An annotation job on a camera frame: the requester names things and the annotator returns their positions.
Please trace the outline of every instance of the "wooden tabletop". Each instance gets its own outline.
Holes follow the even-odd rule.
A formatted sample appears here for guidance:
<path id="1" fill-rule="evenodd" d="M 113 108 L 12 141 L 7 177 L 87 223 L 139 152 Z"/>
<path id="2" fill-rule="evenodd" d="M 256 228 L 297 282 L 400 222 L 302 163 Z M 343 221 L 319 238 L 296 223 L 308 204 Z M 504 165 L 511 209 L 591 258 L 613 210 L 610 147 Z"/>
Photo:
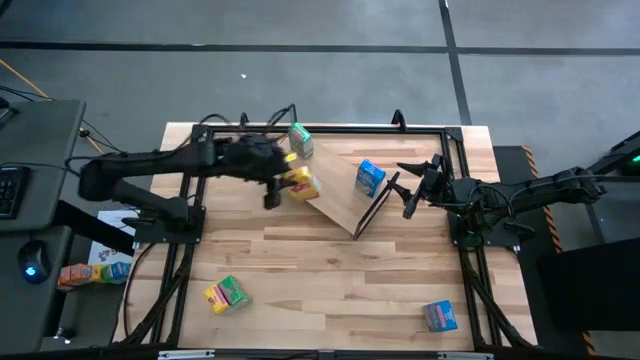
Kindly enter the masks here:
<path id="1" fill-rule="evenodd" d="M 488 128 L 462 129 L 471 176 L 498 181 Z M 190 130 L 191 124 L 167 124 L 163 149 L 177 146 Z M 313 141 L 354 166 L 367 158 L 386 170 L 387 178 L 400 171 L 399 183 L 412 190 L 419 178 L 395 163 L 420 163 L 441 153 L 433 135 L 313 134 Z M 155 176 L 151 189 L 177 196 L 180 179 Z M 205 231 L 194 256 L 180 347 L 472 350 L 460 261 L 445 211 L 421 204 L 405 220 L 402 201 L 392 194 L 353 241 L 334 221 L 286 193 L 280 207 L 266 211 L 263 186 L 228 178 L 210 179 L 207 185 Z M 133 280 L 132 328 L 158 296 L 166 251 L 167 246 L 156 246 Z M 536 343 L 516 257 L 502 248 L 486 253 L 496 302 L 524 338 Z M 214 315 L 202 292 L 230 274 L 254 302 L 233 314 Z M 421 307 L 440 300 L 453 303 L 458 330 L 427 331 Z M 486 311 L 479 299 L 478 304 L 489 339 Z M 173 300 L 168 308 L 163 337 Z M 120 321 L 114 341 L 122 338 Z"/>

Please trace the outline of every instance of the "tilted wooden board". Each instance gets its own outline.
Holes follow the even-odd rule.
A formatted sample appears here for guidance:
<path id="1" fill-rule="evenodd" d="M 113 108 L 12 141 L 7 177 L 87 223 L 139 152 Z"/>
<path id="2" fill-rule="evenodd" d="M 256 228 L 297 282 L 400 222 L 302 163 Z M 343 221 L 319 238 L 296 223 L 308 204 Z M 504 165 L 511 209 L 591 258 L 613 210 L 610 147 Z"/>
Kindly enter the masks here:
<path id="1" fill-rule="evenodd" d="M 190 130 L 191 124 L 168 124 L 163 148 L 175 147 Z M 471 176 L 498 181 L 488 129 L 463 127 L 463 134 Z M 313 136 L 354 167 L 368 158 L 386 170 L 387 176 L 400 171 L 400 184 L 412 190 L 419 178 L 398 169 L 395 163 L 423 162 L 442 151 L 439 140 L 429 135 Z M 179 175 L 156 176 L 152 190 L 175 196 L 180 179 Z M 353 181 L 345 186 L 351 187 Z M 264 191 L 263 186 L 236 179 L 207 182 L 207 219 L 194 256 L 180 347 L 473 348 L 460 261 L 450 245 L 443 210 L 420 204 L 413 219 L 405 220 L 402 201 L 392 194 L 370 226 L 353 241 L 323 213 L 286 194 L 280 207 L 262 209 Z M 131 328 L 142 320 L 158 295 L 166 252 L 167 247 L 161 244 L 150 251 L 131 284 Z M 535 343 L 517 259 L 502 248 L 487 248 L 486 253 L 496 302 L 520 333 Z M 228 274 L 240 280 L 254 303 L 233 314 L 214 315 L 202 291 Z M 439 300 L 453 303 L 458 330 L 426 330 L 420 307 Z M 168 308 L 163 338 L 171 324 L 173 300 Z M 484 338 L 489 339 L 480 301 L 478 310 Z M 120 321 L 114 340 L 122 338 Z"/>
<path id="2" fill-rule="evenodd" d="M 283 147 L 291 151 L 288 140 Z M 307 202 L 349 234 L 355 234 L 358 222 L 373 203 L 372 198 L 355 187 L 357 165 L 324 146 L 322 137 L 313 140 L 311 157 L 298 156 L 291 165 L 292 168 L 307 166 L 320 182 L 320 196 Z"/>

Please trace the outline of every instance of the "concrete floor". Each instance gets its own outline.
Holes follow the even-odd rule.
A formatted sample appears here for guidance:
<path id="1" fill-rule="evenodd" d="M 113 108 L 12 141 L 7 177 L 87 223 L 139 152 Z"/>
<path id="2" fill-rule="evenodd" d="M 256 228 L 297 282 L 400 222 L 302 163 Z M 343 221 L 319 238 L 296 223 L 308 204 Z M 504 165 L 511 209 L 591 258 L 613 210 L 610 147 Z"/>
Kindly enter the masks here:
<path id="1" fill-rule="evenodd" d="M 640 47 L 635 0 L 449 0 L 458 46 Z M 437 0 L 21 0 L 2 38 L 259 45 L 445 46 Z M 265 119 L 296 103 L 302 121 L 461 123 L 446 54 L 127 53 L 0 50 L 50 96 L 129 151 L 159 145 L 168 121 L 219 112 Z M 540 173 L 589 165 L 638 130 L 637 57 L 461 55 L 471 121 L 496 145 L 533 148 Z M 0 83 L 29 90 L 0 69 Z M 143 132 L 133 129 L 144 128 Z M 79 141 L 76 154 L 92 154 Z M 148 178 L 136 182 L 149 186 Z M 65 196 L 88 211 L 110 207 Z M 594 243 L 584 207 L 553 207 L 567 249 Z M 107 341 L 93 337 L 87 344 Z M 639 357 L 635 333 L 594 334 L 600 354 Z"/>

